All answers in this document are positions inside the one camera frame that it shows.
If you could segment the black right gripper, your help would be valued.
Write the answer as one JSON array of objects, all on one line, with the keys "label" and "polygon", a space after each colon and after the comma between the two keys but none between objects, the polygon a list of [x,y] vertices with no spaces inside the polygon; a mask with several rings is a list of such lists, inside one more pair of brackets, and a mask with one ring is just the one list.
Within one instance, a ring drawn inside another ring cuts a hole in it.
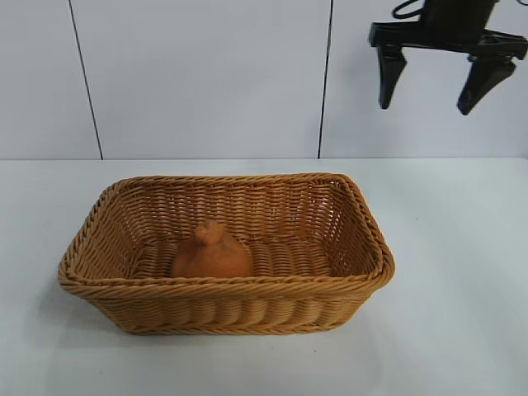
[{"label": "black right gripper", "polygon": [[389,108],[407,65],[403,47],[472,55],[468,57],[471,68],[457,101],[464,116],[514,73],[512,57],[523,60],[527,54],[525,37],[486,28],[496,5],[494,0],[423,1],[420,8],[402,12],[412,4],[405,1],[393,9],[395,22],[374,22],[370,26],[369,43],[377,47],[379,106],[383,110]]}]

